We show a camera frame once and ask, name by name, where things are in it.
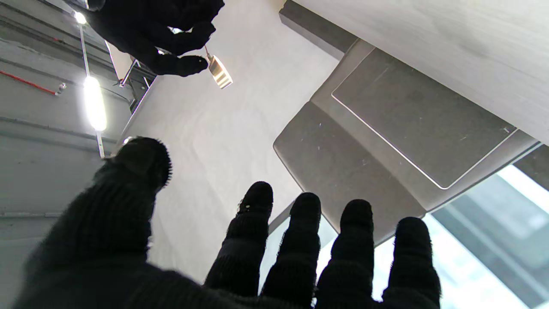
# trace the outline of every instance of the white wall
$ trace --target white wall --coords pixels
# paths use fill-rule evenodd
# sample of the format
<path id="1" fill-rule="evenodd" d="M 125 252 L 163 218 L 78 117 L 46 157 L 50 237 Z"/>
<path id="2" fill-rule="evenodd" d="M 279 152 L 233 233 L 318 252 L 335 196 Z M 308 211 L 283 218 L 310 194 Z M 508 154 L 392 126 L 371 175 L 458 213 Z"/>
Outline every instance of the white wall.
<path id="1" fill-rule="evenodd" d="M 295 0 L 549 144 L 549 3 Z"/>
<path id="2" fill-rule="evenodd" d="M 220 90 L 207 71 L 159 76 L 122 137 L 166 143 L 174 175 L 158 196 L 150 259 L 197 280 L 204 280 L 253 182 L 273 186 L 272 218 L 300 193 L 272 145 L 337 61 L 280 22 L 282 5 L 226 1 L 208 49 L 234 84 Z"/>

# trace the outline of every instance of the red pipe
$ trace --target red pipe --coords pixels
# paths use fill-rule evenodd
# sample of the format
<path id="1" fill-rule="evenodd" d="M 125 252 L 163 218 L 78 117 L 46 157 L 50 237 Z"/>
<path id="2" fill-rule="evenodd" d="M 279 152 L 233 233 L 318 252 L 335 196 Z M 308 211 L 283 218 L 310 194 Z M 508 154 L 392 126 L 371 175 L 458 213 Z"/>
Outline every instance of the red pipe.
<path id="1" fill-rule="evenodd" d="M 46 89 L 46 88 L 44 88 L 44 87 L 38 86 L 38 85 L 36 85 L 36 84 L 34 84 L 34 83 L 32 83 L 32 82 L 29 82 L 29 81 L 27 81 L 27 80 L 24 80 L 24 79 L 22 79 L 22 78 L 19 78 L 19 77 L 15 76 L 15 75 L 12 75 L 12 74 L 10 74 L 10 73 L 6 73 L 6 72 L 4 72 L 4 71 L 2 71 L 2 70 L 0 70 L 0 73 L 3 74 L 3 75 L 5 75 L 5 76 L 9 76 L 9 77 L 13 78 L 14 80 L 18 80 L 18 81 L 20 81 L 20 82 L 24 82 L 24 83 L 27 84 L 27 85 L 33 86 L 33 87 L 35 87 L 35 88 L 38 88 L 38 89 L 40 89 L 40 90 L 42 90 L 42 91 L 45 91 L 45 92 L 47 92 L 47 93 L 49 93 L 49 94 L 55 96 L 55 91 L 51 91 L 51 90 Z"/>

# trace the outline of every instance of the ceiling light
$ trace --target ceiling light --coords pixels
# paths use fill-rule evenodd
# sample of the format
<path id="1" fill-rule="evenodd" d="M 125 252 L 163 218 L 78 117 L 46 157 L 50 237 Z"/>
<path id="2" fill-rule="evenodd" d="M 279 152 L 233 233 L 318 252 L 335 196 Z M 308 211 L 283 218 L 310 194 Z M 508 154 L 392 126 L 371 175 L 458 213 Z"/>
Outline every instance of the ceiling light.
<path id="1" fill-rule="evenodd" d="M 74 12 L 74 18 L 76 18 L 76 21 L 79 23 L 79 24 L 85 24 L 86 23 L 86 17 L 84 16 L 84 14 L 80 13 L 80 12 Z"/>
<path id="2" fill-rule="evenodd" d="M 101 95 L 99 81 L 91 76 L 84 81 L 84 103 L 89 123 L 96 131 L 104 131 L 107 128 L 105 105 Z"/>

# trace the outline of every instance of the glass window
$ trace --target glass window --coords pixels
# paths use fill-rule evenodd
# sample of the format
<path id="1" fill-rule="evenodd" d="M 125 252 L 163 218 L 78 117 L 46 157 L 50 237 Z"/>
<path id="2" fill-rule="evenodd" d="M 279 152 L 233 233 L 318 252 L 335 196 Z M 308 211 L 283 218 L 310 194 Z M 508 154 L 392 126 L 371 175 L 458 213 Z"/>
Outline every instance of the glass window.
<path id="1" fill-rule="evenodd" d="M 510 165 L 423 218 L 442 284 L 442 308 L 549 309 L 549 192 Z M 267 241 L 261 282 L 274 264 L 287 219 Z M 336 233 L 322 218 L 317 274 Z M 394 239 L 376 247 L 374 299 L 381 300 Z"/>

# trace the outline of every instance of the gray panel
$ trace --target gray panel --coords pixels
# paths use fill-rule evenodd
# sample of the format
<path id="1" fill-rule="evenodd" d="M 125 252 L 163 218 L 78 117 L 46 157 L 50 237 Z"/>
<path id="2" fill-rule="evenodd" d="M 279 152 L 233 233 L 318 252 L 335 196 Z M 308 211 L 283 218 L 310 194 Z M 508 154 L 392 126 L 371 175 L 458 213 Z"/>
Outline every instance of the gray panel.
<path id="1" fill-rule="evenodd" d="M 540 186 L 549 190 L 549 147 L 541 145 L 514 164 Z"/>
<path id="2" fill-rule="evenodd" d="M 516 128 L 379 49 L 333 92 L 442 189 Z"/>
<path id="3" fill-rule="evenodd" d="M 345 29 L 288 0 L 279 12 L 281 22 L 341 60 L 357 37 Z"/>
<path id="4" fill-rule="evenodd" d="M 390 237 L 403 217 L 425 214 L 383 165 L 311 102 L 282 131 L 274 149 L 303 190 L 320 197 L 322 212 L 337 231 L 345 205 L 355 198 L 372 204 L 376 244 Z"/>

